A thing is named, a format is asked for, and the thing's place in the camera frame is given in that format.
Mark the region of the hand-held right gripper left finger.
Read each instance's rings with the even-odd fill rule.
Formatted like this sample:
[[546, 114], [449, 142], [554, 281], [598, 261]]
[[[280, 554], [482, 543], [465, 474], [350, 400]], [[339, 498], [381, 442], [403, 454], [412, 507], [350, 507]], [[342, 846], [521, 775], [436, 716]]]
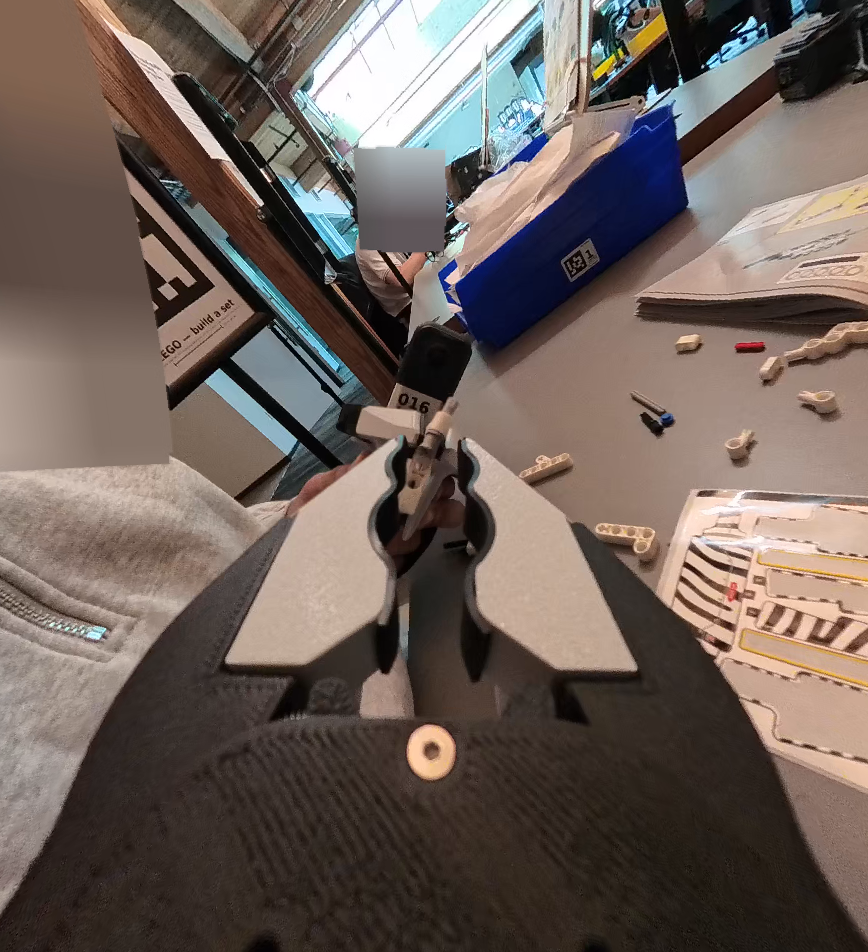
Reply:
[[399, 650], [396, 568], [408, 446], [390, 440], [304, 504], [285, 526], [226, 654], [236, 672], [370, 676]]

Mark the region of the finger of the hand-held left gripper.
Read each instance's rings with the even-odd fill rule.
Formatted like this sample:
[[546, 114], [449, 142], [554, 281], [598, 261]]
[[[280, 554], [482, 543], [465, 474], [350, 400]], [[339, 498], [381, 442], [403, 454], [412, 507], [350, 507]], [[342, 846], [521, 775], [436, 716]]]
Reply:
[[399, 437], [409, 446], [415, 446], [425, 432], [425, 423], [419, 411], [404, 408], [360, 407], [356, 414], [356, 438], [379, 446]]
[[[443, 482], [444, 482], [446, 479], [452, 478], [452, 477], [455, 476], [455, 450], [454, 450], [454, 449], [443, 449], [442, 452], [436, 457], [436, 460], [437, 460], [437, 465], [438, 465], [438, 474], [437, 474], [437, 476], [436, 476], [437, 491], [436, 491], [435, 494], [433, 495], [433, 498], [432, 498], [432, 500], [431, 500], [429, 506], [430, 506], [430, 505], [432, 504], [432, 502], [435, 500], [435, 497], [437, 496], [438, 492], [440, 491], [440, 487], [441, 487], [441, 485], [443, 484]], [[405, 517], [405, 516], [404, 516], [405, 521], [404, 521], [404, 527], [403, 527], [403, 539], [404, 539], [405, 541], [408, 540], [410, 537], [412, 537], [412, 536], [419, 530], [419, 528], [420, 528], [420, 526], [421, 526], [421, 523], [422, 523], [424, 517], [426, 516], [426, 513], [428, 512], [428, 508], [427, 508], [427, 510], [424, 512], [423, 517], [420, 517], [420, 518], [417, 518], [417, 517], [411, 518], [411, 517]]]

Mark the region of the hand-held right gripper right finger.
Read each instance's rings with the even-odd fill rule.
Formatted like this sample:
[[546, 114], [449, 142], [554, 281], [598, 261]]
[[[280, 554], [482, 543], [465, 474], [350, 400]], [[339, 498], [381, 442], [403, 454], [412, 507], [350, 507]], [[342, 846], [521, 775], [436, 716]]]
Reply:
[[638, 666], [571, 522], [483, 446], [457, 447], [464, 533], [461, 655], [474, 683], [628, 681]]

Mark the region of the white lego L-beam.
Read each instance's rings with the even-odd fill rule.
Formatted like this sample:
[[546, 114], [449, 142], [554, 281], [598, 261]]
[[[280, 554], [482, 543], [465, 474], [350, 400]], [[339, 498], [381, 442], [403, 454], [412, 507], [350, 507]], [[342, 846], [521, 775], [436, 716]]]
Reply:
[[652, 562], [661, 549], [656, 531], [649, 527], [600, 522], [593, 532], [600, 541], [628, 547], [642, 564]]

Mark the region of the white straight lego beam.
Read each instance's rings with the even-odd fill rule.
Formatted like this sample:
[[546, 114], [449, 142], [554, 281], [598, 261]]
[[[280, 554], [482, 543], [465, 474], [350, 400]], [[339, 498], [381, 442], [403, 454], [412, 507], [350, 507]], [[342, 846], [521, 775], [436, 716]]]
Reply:
[[520, 472], [519, 478], [527, 484], [536, 484], [567, 472], [573, 466], [574, 461], [569, 453], [557, 454], [552, 457], [539, 455], [532, 466]]

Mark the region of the lego instruction booklet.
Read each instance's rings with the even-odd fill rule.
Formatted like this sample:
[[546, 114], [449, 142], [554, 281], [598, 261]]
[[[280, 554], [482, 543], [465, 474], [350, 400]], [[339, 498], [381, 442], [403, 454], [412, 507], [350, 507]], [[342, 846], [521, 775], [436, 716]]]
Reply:
[[868, 175], [751, 209], [643, 290], [636, 315], [701, 324], [868, 320]]

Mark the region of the white angled lego beam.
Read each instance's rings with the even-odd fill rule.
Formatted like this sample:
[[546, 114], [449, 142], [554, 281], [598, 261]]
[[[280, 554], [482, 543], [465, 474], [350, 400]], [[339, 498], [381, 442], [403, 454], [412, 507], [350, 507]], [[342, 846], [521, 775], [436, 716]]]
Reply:
[[805, 341], [792, 351], [786, 351], [787, 363], [817, 361], [855, 347], [868, 347], [868, 321], [839, 324], [821, 337]]

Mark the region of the clear plastic bags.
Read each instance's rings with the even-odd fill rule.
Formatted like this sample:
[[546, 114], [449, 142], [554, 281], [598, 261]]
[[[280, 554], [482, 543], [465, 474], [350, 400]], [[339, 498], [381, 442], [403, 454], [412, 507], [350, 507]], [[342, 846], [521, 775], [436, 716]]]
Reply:
[[557, 131], [529, 160], [517, 160], [480, 184], [456, 211], [468, 225], [456, 256], [463, 278], [500, 249], [554, 202], [583, 173], [617, 149], [631, 134], [638, 102], [583, 113]]

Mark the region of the blue plastic bin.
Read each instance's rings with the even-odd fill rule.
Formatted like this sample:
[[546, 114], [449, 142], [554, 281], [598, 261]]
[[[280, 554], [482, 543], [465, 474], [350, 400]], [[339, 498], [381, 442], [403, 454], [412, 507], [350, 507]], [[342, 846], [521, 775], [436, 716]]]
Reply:
[[636, 118], [628, 135], [530, 222], [461, 275], [460, 320], [499, 350], [685, 211], [673, 108]]

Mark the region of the black framed sign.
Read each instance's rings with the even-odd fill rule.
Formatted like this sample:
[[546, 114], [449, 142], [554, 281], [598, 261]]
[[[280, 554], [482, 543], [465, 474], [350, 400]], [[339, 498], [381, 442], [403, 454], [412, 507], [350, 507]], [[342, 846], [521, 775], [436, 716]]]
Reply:
[[252, 277], [231, 246], [220, 247], [147, 164], [118, 142], [136, 212], [166, 378], [175, 411], [220, 372], [321, 464], [337, 455], [237, 363], [236, 356], [268, 331], [339, 407], [336, 369], [329, 352], [295, 308], [266, 282]]

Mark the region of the person's grey sweatshirt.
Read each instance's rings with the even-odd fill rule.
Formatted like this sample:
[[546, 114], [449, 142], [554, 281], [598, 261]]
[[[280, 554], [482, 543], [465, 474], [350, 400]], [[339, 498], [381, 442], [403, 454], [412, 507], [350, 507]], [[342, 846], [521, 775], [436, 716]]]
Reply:
[[0, 912], [133, 669], [288, 507], [176, 459], [0, 472]]

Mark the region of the zebra sticker sheet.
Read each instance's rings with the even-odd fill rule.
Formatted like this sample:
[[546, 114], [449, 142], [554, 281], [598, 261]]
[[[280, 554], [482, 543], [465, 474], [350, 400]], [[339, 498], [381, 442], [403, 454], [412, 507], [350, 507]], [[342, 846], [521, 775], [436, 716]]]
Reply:
[[772, 755], [868, 794], [868, 497], [694, 490], [657, 592]]

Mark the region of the white paper note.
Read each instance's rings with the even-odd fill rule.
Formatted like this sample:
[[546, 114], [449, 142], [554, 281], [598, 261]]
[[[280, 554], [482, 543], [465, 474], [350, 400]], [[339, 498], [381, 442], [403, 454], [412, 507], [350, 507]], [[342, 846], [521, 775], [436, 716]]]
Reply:
[[228, 162], [229, 156], [226, 150], [223, 149], [177, 88], [174, 83], [175, 74], [166, 61], [146, 42], [112, 25], [109, 25], [108, 29], [130, 53], [151, 85], [159, 92], [170, 109], [198, 141], [203, 151], [216, 161]]

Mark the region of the wooden wall rail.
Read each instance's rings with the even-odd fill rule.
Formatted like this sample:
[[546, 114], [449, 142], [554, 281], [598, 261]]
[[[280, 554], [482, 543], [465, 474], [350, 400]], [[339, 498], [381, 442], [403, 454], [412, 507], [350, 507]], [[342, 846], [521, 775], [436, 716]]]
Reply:
[[109, 105], [179, 178], [250, 261], [316, 331], [380, 403], [394, 384], [392, 353], [345, 295], [312, 276], [226, 163], [211, 158], [111, 29], [111, 11], [76, 2]]

